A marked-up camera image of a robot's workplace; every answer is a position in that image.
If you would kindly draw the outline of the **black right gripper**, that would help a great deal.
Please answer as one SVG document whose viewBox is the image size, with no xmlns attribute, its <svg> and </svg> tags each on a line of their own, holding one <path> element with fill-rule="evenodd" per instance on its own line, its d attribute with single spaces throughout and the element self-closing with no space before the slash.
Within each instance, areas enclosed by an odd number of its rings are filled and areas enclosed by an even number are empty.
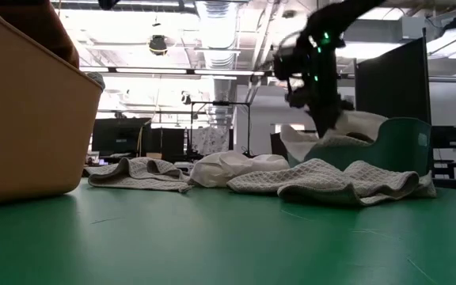
<svg viewBox="0 0 456 285">
<path fill-rule="evenodd" d="M 339 93 L 319 93 L 310 86 L 292 89 L 287 94 L 287 103 L 292 108 L 305 108 L 312 118 L 319 138 L 330 129 L 336 128 L 336 122 L 343 111 L 352 111 L 353 103 L 341 98 Z"/>
</svg>

